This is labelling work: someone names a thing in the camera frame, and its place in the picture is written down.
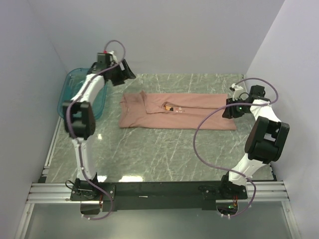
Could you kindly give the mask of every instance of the white arm segment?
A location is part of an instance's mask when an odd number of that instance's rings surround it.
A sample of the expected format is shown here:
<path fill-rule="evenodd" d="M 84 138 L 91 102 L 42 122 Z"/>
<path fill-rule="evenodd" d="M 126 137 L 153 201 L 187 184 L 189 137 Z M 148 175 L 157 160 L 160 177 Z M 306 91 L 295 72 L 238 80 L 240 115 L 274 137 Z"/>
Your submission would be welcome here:
<path fill-rule="evenodd" d="M 89 102 L 91 105 L 93 105 L 93 102 L 98 94 L 98 92 L 104 87 L 105 81 L 103 76 L 97 76 L 94 78 L 92 83 L 89 85 L 87 90 L 85 90 L 86 86 L 88 85 L 89 81 L 95 74 L 90 74 L 86 76 L 86 80 L 79 90 L 79 92 L 72 98 L 72 100 L 77 99 L 80 95 L 83 94 L 83 97 L 79 100 L 79 102 Z M 93 143 L 94 137 L 90 136 L 87 140 L 84 140 L 84 138 L 77 138 L 72 140 L 74 149 L 75 149 L 75 156 L 76 156 L 76 163 L 77 163 L 77 178 L 80 180 L 85 180 L 82 170 L 81 170 L 81 164 L 80 164 L 80 155 L 79 150 L 81 151 L 82 160 L 83 160 L 83 166 L 85 168 L 86 175 L 89 179 L 93 179 L 96 175 L 96 169 L 94 167 L 94 162 L 92 160 L 92 143 Z"/>
<path fill-rule="evenodd" d="M 93 102 L 98 94 L 98 92 L 104 87 L 105 81 L 103 76 L 97 76 L 94 78 L 88 89 L 84 92 L 84 89 L 89 84 L 89 81 L 95 74 L 90 74 L 86 76 L 85 82 L 79 92 L 71 99 L 72 101 L 76 100 L 81 94 L 83 97 L 79 102 L 90 102 L 93 105 Z"/>
<path fill-rule="evenodd" d="M 268 101 L 263 100 L 254 100 L 254 104 L 266 104 Z M 251 106 L 250 112 L 254 115 L 255 120 L 259 117 L 265 117 L 268 118 L 271 121 L 274 122 L 280 122 L 280 119 L 277 118 L 275 115 L 271 105 L 268 106 Z M 253 174 L 262 166 L 264 166 L 263 162 L 255 160 L 255 159 L 248 159 L 248 154 L 245 153 L 243 158 L 239 161 L 239 163 L 233 168 L 233 170 L 236 170 L 238 172 L 241 172 L 245 174 L 247 177 L 252 178 Z M 229 172 L 229 181 L 236 185 L 246 185 L 247 180 L 240 176 L 237 173 Z"/>

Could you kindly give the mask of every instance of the plastic laundry basket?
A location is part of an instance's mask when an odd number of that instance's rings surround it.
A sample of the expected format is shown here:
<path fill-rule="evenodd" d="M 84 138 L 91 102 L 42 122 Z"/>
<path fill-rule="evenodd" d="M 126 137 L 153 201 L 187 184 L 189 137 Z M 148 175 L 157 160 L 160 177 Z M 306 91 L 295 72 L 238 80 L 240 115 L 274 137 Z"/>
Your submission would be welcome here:
<path fill-rule="evenodd" d="M 84 84 L 88 70 L 89 70 L 88 68 L 77 68 L 71 71 L 66 76 L 65 82 L 62 88 L 62 92 L 60 95 L 58 108 L 57 108 L 58 114 L 62 118 L 64 118 L 62 103 L 64 101 L 72 99 L 78 93 L 78 91 L 81 89 L 82 85 Z M 106 97 L 106 89 L 107 89 L 107 84 L 105 84 L 105 86 L 99 91 L 92 105 L 94 118 L 96 120 L 99 117 L 101 117 L 103 112 L 105 97 Z"/>

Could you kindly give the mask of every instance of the white wall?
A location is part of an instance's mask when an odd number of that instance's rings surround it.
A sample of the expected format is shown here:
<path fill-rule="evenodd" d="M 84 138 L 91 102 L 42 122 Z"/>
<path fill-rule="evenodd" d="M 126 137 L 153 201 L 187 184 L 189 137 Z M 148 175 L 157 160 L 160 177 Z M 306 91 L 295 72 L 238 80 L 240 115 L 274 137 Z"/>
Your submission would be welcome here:
<path fill-rule="evenodd" d="M 29 1 L 68 71 L 91 66 L 118 39 L 135 73 L 246 73 L 284 2 Z"/>
<path fill-rule="evenodd" d="M 0 7 L 0 238 L 14 237 L 41 175 L 66 71 L 24 0 Z"/>
<path fill-rule="evenodd" d="M 286 0 L 247 73 L 269 80 L 280 93 L 273 107 L 291 130 L 274 165 L 304 239 L 319 235 L 318 9 L 318 0 Z"/>

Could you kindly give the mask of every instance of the green marble surface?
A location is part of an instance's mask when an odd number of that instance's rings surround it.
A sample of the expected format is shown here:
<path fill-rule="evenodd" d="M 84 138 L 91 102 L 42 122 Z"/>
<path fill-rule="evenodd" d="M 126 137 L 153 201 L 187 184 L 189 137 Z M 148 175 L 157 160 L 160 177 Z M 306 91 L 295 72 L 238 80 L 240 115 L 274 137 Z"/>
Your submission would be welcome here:
<path fill-rule="evenodd" d="M 209 168 L 194 154 L 193 129 L 119 128 L 119 101 L 123 93 L 231 93 L 241 75 L 141 74 L 125 85 L 109 84 L 103 115 L 97 121 L 93 158 L 100 181 L 220 180 L 225 173 Z M 244 145 L 254 123 L 252 115 L 235 119 L 236 131 L 202 130 L 200 155 L 219 166 L 233 168 L 244 155 Z M 74 180 L 77 167 L 71 139 L 59 127 L 47 183 Z M 270 166 L 259 169 L 254 180 L 273 180 Z"/>

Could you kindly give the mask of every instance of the pink pants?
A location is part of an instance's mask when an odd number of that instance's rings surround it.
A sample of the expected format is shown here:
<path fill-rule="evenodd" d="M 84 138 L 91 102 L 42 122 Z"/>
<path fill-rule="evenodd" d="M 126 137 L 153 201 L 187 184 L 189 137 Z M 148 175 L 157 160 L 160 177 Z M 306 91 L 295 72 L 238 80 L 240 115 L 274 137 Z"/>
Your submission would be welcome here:
<path fill-rule="evenodd" d="M 226 99 L 227 94 L 123 94 L 119 126 L 197 128 L 209 113 L 225 105 Z M 235 130 L 234 120 L 222 118 L 223 112 L 211 116 L 201 129 Z"/>

